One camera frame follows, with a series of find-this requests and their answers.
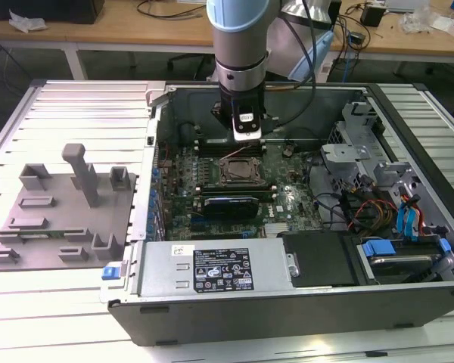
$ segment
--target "blue tab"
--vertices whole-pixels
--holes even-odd
[[[415,209],[411,208],[409,209],[409,214],[407,215],[407,220],[406,220],[406,227],[405,231],[403,232],[405,236],[407,237],[414,237],[414,230],[413,230],[413,225],[415,221]]]
[[[103,267],[103,275],[101,278],[103,280],[118,280],[120,278],[120,268],[111,266]]]
[[[448,253],[451,251],[452,247],[449,241],[446,238],[441,238],[439,240],[440,248],[444,251],[444,253]]]
[[[368,240],[362,247],[367,257],[396,254],[391,240]]]
[[[375,251],[373,250],[372,245],[369,244],[368,242],[366,244],[363,244],[362,248],[363,248],[363,252],[365,252],[365,256],[371,257],[371,256],[375,255]]]

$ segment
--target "side panel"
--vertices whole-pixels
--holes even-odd
[[[417,327],[454,310],[454,288],[170,304],[110,302],[139,346]]]

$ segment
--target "black box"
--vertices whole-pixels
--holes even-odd
[[[365,26],[373,26],[376,28],[380,25],[381,18],[384,16],[386,10],[387,8],[384,6],[366,5],[363,9],[360,21]]]
[[[104,0],[0,0],[0,20],[10,19],[10,9],[21,17],[93,24],[103,4]]]

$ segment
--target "gray plastic peg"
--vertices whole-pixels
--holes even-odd
[[[62,159],[67,161],[76,174],[76,181],[81,186],[84,197],[90,207],[98,205],[98,190],[96,189],[97,180],[95,173],[89,171],[86,162],[84,161],[84,153],[86,149],[82,144],[66,144],[62,150]]]

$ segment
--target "white label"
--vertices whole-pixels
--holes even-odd
[[[238,284],[252,284],[252,278],[239,278]]]
[[[193,256],[195,245],[193,244],[174,244],[172,245],[172,256]]]

